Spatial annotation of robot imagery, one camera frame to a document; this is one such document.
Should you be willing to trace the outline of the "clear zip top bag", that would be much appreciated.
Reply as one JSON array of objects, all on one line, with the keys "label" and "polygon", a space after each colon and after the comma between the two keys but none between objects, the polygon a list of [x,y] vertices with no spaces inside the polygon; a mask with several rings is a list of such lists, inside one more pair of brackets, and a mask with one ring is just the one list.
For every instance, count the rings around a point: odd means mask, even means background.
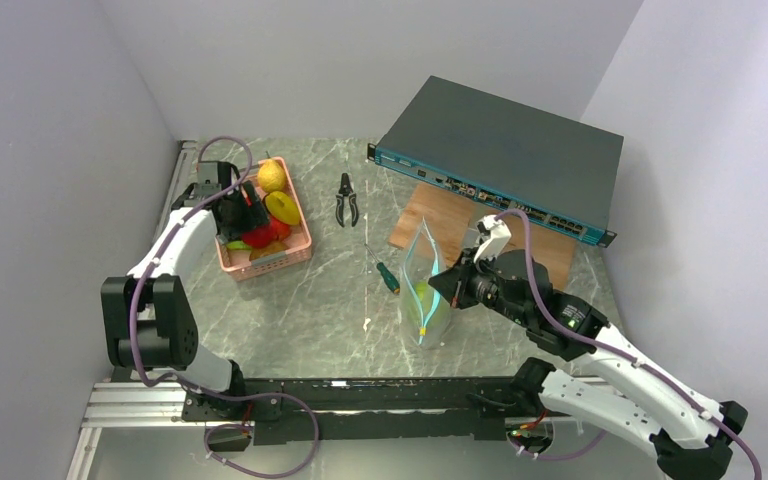
[{"label": "clear zip top bag", "polygon": [[429,280],[447,269],[442,249],[425,219],[409,237],[398,265],[401,333],[420,349],[437,348],[449,327],[452,309]]}]

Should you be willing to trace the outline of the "green cabbage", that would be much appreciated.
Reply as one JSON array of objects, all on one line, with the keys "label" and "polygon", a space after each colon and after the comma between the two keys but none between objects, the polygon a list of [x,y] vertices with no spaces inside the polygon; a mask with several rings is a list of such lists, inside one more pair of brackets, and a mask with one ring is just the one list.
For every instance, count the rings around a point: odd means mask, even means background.
[{"label": "green cabbage", "polygon": [[450,319],[450,307],[426,281],[413,284],[406,291],[407,309],[420,326],[430,327]]}]

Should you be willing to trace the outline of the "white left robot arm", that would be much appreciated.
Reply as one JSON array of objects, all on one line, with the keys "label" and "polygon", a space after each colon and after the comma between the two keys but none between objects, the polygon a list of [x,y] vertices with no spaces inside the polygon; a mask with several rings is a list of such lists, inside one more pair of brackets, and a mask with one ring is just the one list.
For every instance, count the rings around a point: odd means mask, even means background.
[{"label": "white left robot arm", "polygon": [[196,182],[173,202],[168,221],[145,257],[123,276],[107,278],[100,300],[108,358],[146,386],[164,380],[208,395],[208,407],[224,420],[247,406],[239,365],[203,346],[184,280],[199,251],[217,237],[265,224],[251,214],[254,190],[229,162],[199,165]]}]

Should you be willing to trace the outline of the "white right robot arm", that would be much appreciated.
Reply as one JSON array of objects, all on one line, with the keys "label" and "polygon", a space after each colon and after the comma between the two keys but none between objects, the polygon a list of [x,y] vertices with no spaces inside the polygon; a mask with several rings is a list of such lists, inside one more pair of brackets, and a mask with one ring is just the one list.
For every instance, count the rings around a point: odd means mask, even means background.
[{"label": "white right robot arm", "polygon": [[731,447],[745,445],[739,438],[748,418],[743,406],[712,400],[665,372],[598,309],[555,289],[546,269],[525,251],[487,259],[466,249],[429,285],[455,309],[481,305],[502,315],[544,352],[615,389],[594,389],[529,358],[510,391],[520,413],[548,409],[590,423],[652,457],[671,479],[721,479]]}]

